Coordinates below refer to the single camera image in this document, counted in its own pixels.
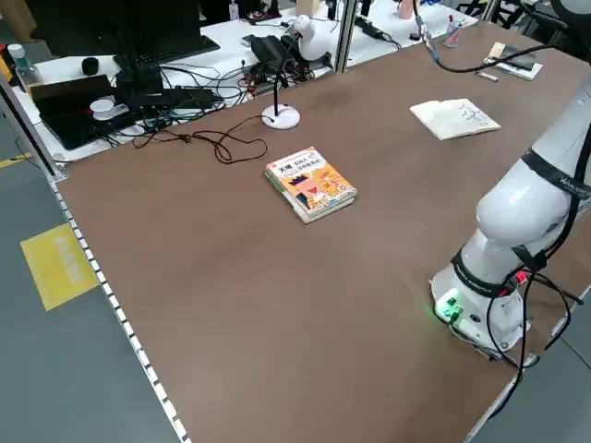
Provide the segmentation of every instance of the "open notebook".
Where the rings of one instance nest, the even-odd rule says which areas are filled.
[[[439,140],[471,136],[501,128],[468,99],[424,102],[413,106],[410,111]]]

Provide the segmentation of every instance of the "black band on robot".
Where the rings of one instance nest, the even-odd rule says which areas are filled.
[[[484,297],[498,298],[513,292],[512,288],[509,286],[480,280],[476,275],[470,272],[462,260],[462,249],[453,256],[452,265],[458,279],[460,279],[466,287]]]
[[[512,247],[511,250],[532,272],[540,272],[548,265],[548,259],[544,251],[532,256],[524,245]]]
[[[547,182],[568,192],[570,195],[580,199],[587,200],[591,198],[591,186],[575,181],[568,174],[558,169],[556,166],[546,162],[531,148],[522,156],[521,160],[529,166],[529,169],[542,177]]]

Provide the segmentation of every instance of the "power strip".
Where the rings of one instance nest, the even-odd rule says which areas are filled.
[[[372,39],[383,40],[383,41],[387,42],[383,31],[381,31],[378,28],[376,28],[375,26],[373,26],[369,20],[366,20],[361,17],[357,17],[355,19],[355,24],[356,24],[356,26],[361,28],[361,30],[363,31],[364,34],[368,35]]]

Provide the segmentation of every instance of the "brown tabletop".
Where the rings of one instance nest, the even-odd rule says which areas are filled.
[[[479,24],[442,58],[472,66],[495,41],[533,44]],[[68,168],[59,188],[193,441],[464,438],[513,371],[449,334],[431,312],[428,280],[476,228],[478,200],[589,72],[556,51],[538,59],[535,81],[497,72],[495,84],[444,72],[416,46],[282,91],[302,114],[297,128],[255,119],[236,132],[269,143],[260,161],[225,166],[207,143],[177,141]],[[438,141],[408,111],[462,97],[502,129]],[[174,131],[227,130],[271,100]],[[228,146],[235,157],[260,150]],[[261,173],[308,146],[358,200],[304,225]],[[583,224],[549,270],[574,292],[591,271]],[[532,294],[537,326],[556,298]]]

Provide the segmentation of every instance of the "yellow floor sign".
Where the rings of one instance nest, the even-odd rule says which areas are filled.
[[[26,155],[19,155],[17,157],[13,157],[12,159],[0,160],[0,169],[6,168],[11,164],[22,162],[23,160],[30,159],[30,154]]]
[[[20,246],[48,311],[99,284],[67,223],[20,242]]]

